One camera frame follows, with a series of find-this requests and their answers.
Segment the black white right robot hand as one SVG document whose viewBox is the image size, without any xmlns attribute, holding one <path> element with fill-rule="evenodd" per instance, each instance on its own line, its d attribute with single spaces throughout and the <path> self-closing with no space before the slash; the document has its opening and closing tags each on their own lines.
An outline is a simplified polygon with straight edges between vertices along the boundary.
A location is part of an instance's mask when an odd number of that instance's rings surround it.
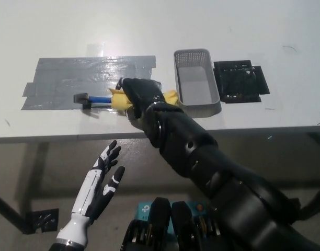
<svg viewBox="0 0 320 251">
<path fill-rule="evenodd" d="M 132 103 L 132 108 L 128 109 L 128 114 L 129 116 L 133 115 L 133 119 L 141 118 L 151 104 L 165 101 L 161 92 L 161 83 L 152 79 L 120 78 L 116 89 L 124 91 L 128 100 Z"/>
</svg>

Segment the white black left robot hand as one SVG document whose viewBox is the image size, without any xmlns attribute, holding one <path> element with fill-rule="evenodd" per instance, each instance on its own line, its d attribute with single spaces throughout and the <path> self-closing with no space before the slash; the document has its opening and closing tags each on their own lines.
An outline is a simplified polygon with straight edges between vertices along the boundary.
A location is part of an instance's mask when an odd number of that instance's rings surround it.
<svg viewBox="0 0 320 251">
<path fill-rule="evenodd" d="M 94 222 L 102 214 L 114 196 L 125 172 L 125 167 L 116 169 L 106 185 L 105 176 L 118 161 L 121 147 L 112 141 L 98 156 L 93 167 L 88 171 L 72 208 L 72 215 L 81 215 Z"/>
</svg>

